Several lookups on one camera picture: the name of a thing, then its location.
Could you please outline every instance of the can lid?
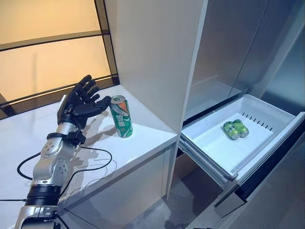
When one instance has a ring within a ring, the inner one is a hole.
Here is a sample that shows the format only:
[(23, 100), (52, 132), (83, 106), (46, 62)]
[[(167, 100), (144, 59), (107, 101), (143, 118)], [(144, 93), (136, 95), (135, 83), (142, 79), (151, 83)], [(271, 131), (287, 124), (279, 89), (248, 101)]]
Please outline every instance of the can lid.
[(124, 102), (125, 100), (126, 100), (125, 97), (122, 95), (116, 95), (116, 96), (111, 97), (112, 104), (120, 104), (120, 103)]

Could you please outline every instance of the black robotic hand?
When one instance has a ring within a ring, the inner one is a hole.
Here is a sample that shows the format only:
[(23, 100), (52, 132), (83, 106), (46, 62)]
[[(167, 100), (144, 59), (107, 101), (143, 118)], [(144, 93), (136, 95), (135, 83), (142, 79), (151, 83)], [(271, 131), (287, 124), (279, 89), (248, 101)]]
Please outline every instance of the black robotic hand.
[(104, 97), (95, 102), (100, 95), (96, 94), (100, 89), (94, 87), (95, 81), (90, 75), (85, 76), (72, 91), (66, 96), (57, 113), (57, 123), (68, 122), (83, 130), (89, 117), (99, 115), (107, 109), (111, 98)]

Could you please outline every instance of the green can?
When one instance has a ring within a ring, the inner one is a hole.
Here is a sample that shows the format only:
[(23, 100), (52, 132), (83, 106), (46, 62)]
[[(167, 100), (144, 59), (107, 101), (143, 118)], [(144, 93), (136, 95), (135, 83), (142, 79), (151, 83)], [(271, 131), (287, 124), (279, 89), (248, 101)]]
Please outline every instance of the green can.
[(120, 137), (132, 135), (132, 120), (125, 97), (122, 95), (113, 96), (111, 98), (110, 110), (118, 135)]
[(243, 122), (240, 119), (236, 119), (235, 121), (233, 121), (233, 123), (234, 123), (235, 129), (238, 130), (241, 137), (248, 136), (249, 130), (247, 127), (245, 127), (245, 125), (243, 124)]
[(240, 137), (240, 133), (236, 130), (233, 122), (226, 122), (223, 125), (224, 132), (228, 135), (229, 138), (236, 140)]

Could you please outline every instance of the white wall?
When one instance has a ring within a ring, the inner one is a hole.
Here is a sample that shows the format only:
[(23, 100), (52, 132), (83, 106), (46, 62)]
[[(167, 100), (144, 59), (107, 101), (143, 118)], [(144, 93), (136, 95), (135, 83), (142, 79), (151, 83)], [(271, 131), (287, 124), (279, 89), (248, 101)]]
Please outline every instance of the white wall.
[(204, 1), (105, 2), (122, 85), (178, 133)]

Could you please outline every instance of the window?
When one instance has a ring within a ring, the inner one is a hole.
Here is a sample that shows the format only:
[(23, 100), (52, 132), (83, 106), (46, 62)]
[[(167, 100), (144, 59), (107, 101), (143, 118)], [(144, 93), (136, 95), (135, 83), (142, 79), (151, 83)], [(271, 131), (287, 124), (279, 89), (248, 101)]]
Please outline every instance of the window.
[(0, 32), (0, 119), (59, 101), (87, 74), (119, 84), (103, 0), (3, 0)]

